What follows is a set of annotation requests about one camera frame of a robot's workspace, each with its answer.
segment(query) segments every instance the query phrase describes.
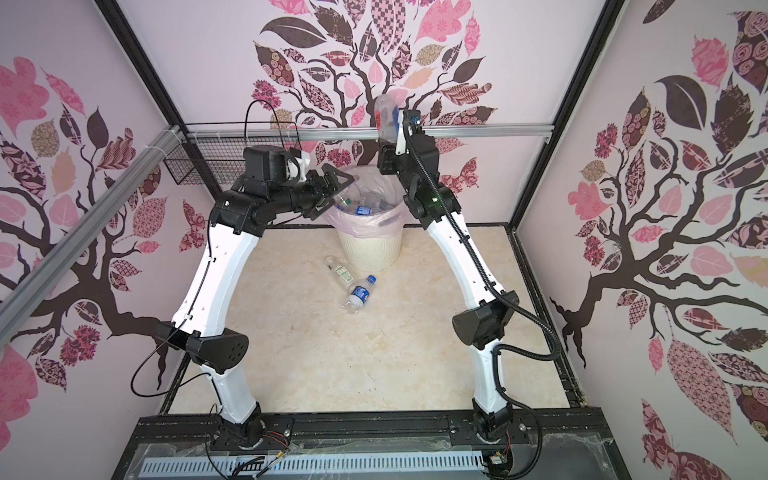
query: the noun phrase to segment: black wire mesh basket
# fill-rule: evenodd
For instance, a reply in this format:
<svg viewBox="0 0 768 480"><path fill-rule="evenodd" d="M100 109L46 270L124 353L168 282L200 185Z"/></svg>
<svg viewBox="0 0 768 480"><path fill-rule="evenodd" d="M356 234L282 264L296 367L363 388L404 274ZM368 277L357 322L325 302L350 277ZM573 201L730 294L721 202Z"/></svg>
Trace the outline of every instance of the black wire mesh basket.
<svg viewBox="0 0 768 480"><path fill-rule="evenodd" d="M261 134L248 134L247 139L242 133L243 122L187 124L187 127L197 129L203 125L207 127L204 131L190 132L187 141L177 145L165 159L165 166L176 185L204 184L193 160L205 161L219 186L226 187L245 173L243 150L246 146L274 145L286 150L301 150L296 122L249 121L248 125L253 125L252 129ZM266 130L270 130L270 134L263 134Z"/></svg>

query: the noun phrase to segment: pink wall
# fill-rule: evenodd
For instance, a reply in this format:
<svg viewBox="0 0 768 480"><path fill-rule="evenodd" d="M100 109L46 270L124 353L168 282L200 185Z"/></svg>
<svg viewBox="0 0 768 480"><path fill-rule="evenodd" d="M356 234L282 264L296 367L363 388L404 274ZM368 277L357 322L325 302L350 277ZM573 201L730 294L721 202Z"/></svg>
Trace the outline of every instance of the pink wall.
<svg viewBox="0 0 768 480"><path fill-rule="evenodd" d="M630 3L521 227L633 478L765 478L767 38Z"/></svg>
<svg viewBox="0 0 768 480"><path fill-rule="evenodd" d="M549 123L603 2L121 5L187 122L242 121L252 98L261 98L280 120L318 128L375 125L374 99L383 92L429 114L429 124ZM250 120L271 114L257 104ZM446 175L476 158L478 182L454 189L468 221L509 220L540 140L462 138L467 146L443 153ZM352 141L303 147L318 164L337 166L367 164L376 150Z"/></svg>
<svg viewBox="0 0 768 480"><path fill-rule="evenodd" d="M165 122L88 0L15 2L0 29L5 297ZM138 417L157 411L128 383L202 254L185 202L211 207L158 168L0 353L4 478L108 478ZM179 358L155 356L137 390L165 388Z"/></svg>

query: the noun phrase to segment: pink butterfly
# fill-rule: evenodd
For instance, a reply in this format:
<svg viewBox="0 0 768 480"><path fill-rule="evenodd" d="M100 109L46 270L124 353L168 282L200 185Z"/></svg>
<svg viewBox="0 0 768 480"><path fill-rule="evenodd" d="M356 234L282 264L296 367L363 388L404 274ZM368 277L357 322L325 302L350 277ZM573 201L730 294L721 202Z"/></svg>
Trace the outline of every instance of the pink butterfly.
<svg viewBox="0 0 768 480"><path fill-rule="evenodd" d="M440 175L440 183L450 188L454 194L464 190L464 187L476 187L478 177L475 170L478 169L477 157L472 158L462 168L462 172L457 176Z"/></svg>
<svg viewBox="0 0 768 480"><path fill-rule="evenodd" d="M205 244L205 234L203 233L206 223L205 217L195 213L194 208L186 200L184 200L184 216L187 218L187 223L190 224L190 229L187 230L181 243L179 243L180 252L192 247L200 248Z"/></svg>

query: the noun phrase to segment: white trash can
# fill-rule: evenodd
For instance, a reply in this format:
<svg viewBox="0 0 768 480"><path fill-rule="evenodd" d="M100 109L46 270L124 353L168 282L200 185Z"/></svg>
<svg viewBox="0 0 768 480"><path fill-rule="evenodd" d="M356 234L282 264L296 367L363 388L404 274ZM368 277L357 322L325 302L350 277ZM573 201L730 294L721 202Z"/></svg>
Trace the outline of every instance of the white trash can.
<svg viewBox="0 0 768 480"><path fill-rule="evenodd" d="M354 215L332 207L321 219L336 228L344 255L355 270L379 272L391 266L400 254L402 226L412 218L402 201L406 192L397 176L381 175L378 167L348 167L343 171L358 177L342 192L344 197L357 203L364 195L375 194L393 208L379 214Z"/></svg>

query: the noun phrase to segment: beige marble tabletop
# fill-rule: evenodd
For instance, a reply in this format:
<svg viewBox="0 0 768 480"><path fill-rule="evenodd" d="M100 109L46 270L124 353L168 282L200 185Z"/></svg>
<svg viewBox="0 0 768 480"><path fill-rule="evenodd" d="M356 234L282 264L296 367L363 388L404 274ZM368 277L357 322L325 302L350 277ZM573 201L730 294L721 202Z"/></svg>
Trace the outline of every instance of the beige marble tabletop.
<svg viewBox="0 0 768 480"><path fill-rule="evenodd" d="M478 250L505 290L531 300L503 227L470 228ZM470 347L451 318L462 292L437 244L406 228L397 262L377 275L363 311L336 304L343 291L317 265L342 256L335 230L268 230L237 284L227 327L248 335L246 375L263 412L470 409ZM519 315L504 341L545 352L539 328ZM568 407L552 362L502 356L508 393L538 408ZM190 364L185 378L199 373ZM205 413L215 401L201 378L181 388L172 413Z"/></svg>

